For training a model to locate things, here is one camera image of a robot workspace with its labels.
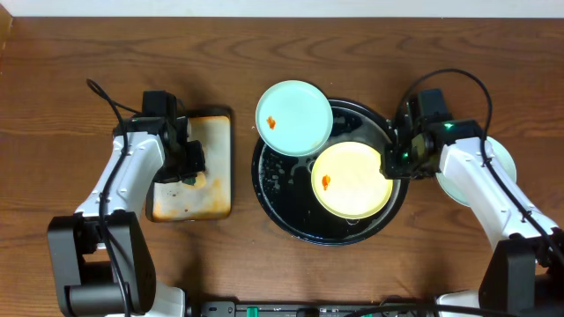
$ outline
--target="plate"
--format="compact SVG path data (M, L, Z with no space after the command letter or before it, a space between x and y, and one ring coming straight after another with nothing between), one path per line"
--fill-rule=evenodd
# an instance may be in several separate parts
M393 184L380 173L380 165L380 153L366 144L332 145L315 161L311 173L314 194L336 216L372 216L390 199Z
M517 168L515 166L515 162L511 158L511 154L509 154L509 151L503 147L501 143L497 142L497 140L490 136L487 137L487 141L492 144L493 153L495 153L495 156L500 161L501 167L503 167L505 173L508 174L509 178L513 182L517 182ZM454 199L457 203L460 203L463 206L470 207L466 197L464 197L464 193L452 181L447 180L442 173L437 173L436 177L442 190L444 190L450 198Z
M329 138L333 114L315 86L287 80L269 88L256 107L256 129L278 153L300 157L319 150Z

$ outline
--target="wooden table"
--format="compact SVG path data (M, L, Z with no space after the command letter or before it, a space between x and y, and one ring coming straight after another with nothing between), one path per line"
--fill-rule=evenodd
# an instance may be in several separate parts
M141 219L159 280L194 299L376 302L477 288L486 235L435 180L412 182L391 224L348 247L274 225L250 178L255 106L269 86L297 78L391 117L416 77L469 70L492 93L491 134L512 153L519 185L564 224L563 30L562 20L527 19L17 18L0 77L0 315L59 314L47 225L93 188L116 125L87 77L135 108L144 90L166 89L189 107L234 110L231 216ZM438 86L455 117L485 120L470 80L445 75L422 88Z

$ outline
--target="black tray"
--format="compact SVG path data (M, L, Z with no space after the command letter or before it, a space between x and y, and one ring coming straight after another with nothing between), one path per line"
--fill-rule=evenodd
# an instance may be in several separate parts
M379 232L404 201L409 181L393 181L388 203L376 214L349 220L328 212L315 198L311 187L311 167L327 147L346 141L361 142L380 153L395 141L388 123L373 110L349 100L329 100L333 110L333 130L317 153L288 157L275 152L259 138L251 167L256 197L266 214L280 228L296 238L321 245L346 245Z

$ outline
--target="orange food piece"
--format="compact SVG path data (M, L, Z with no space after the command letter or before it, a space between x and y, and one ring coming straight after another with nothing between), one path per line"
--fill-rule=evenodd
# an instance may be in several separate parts
M323 184L323 189L327 190L327 187L329 186L329 182L331 181L331 177L329 177L329 175L325 175L323 176L323 179L321 180L321 183Z
M271 127L271 129L274 129L276 122L274 121L274 119L272 119L272 116L268 117L267 122L268 122L268 125Z

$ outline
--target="light blue plate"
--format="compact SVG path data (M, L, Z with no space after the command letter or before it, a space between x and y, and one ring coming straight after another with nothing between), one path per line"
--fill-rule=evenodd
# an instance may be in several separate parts
M497 159L500 161L501 167L505 170L505 173L508 174L509 178L513 182L517 182L517 167L515 166L515 162L511 158L509 151L501 143L497 142L494 138L488 136L487 141L492 144L492 150ZM439 185L441 188L450 196L450 198L454 199L458 203L469 207L468 201L464 194L458 187L452 182L447 180L442 173L436 174L437 180L439 181Z
M333 113L329 101L313 85L287 80L269 88L256 107L256 129L274 151L305 156L329 138Z

